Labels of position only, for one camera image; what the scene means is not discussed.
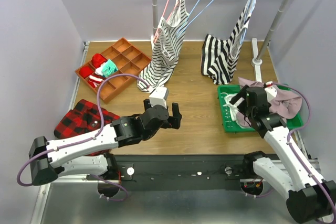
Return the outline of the mauve tank top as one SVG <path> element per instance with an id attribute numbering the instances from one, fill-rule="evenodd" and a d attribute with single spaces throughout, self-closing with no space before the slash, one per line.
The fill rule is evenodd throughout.
<path id="1" fill-rule="evenodd" d="M 251 81 L 241 77 L 238 77 L 238 82 L 241 88 L 245 85 L 248 85 L 249 87 L 264 86 L 262 82 Z M 277 95 L 273 100 L 270 101 L 271 107 L 269 108 L 269 111 L 278 113 L 284 121 L 293 119 L 301 109 L 302 97 L 292 91 L 279 89 L 275 85 L 272 85 L 272 87 L 277 90 Z M 243 128 L 250 127 L 248 125 L 249 120 L 246 118 L 245 121 L 243 114 L 240 112 L 237 112 L 236 114 L 236 122 Z"/>

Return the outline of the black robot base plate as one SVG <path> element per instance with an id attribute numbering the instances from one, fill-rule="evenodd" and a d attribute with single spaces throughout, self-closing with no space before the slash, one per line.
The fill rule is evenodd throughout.
<path id="1" fill-rule="evenodd" d="M 113 155 L 103 154 L 108 172 L 128 191 L 240 190 L 244 182 L 257 182 L 243 154 Z"/>

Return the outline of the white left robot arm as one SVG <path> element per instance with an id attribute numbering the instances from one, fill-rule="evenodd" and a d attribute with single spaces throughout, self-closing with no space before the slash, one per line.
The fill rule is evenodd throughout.
<path id="1" fill-rule="evenodd" d="M 59 177 L 90 174 L 112 179 L 117 165 L 112 155 L 97 158 L 89 154 L 139 144 L 152 138 L 159 129 L 179 129 L 182 115 L 178 103 L 172 103 L 172 114 L 160 104 L 144 100 L 142 114 L 123 116 L 102 129 L 64 140 L 48 141 L 44 136 L 33 140 L 29 150 L 31 183 L 40 186 Z"/>

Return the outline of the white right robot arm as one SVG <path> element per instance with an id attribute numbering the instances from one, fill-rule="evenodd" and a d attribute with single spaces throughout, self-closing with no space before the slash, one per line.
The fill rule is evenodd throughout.
<path id="1" fill-rule="evenodd" d="M 311 165 L 292 138 L 282 117 L 269 111 L 270 101 L 276 97 L 273 83 L 262 87 L 245 85 L 231 99 L 240 113 L 248 118 L 251 127 L 276 152 L 285 171 L 259 151 L 246 154 L 242 173 L 249 178 L 260 176 L 282 195 L 287 210 L 297 223 L 335 215 L 335 181 L 327 181 Z"/>

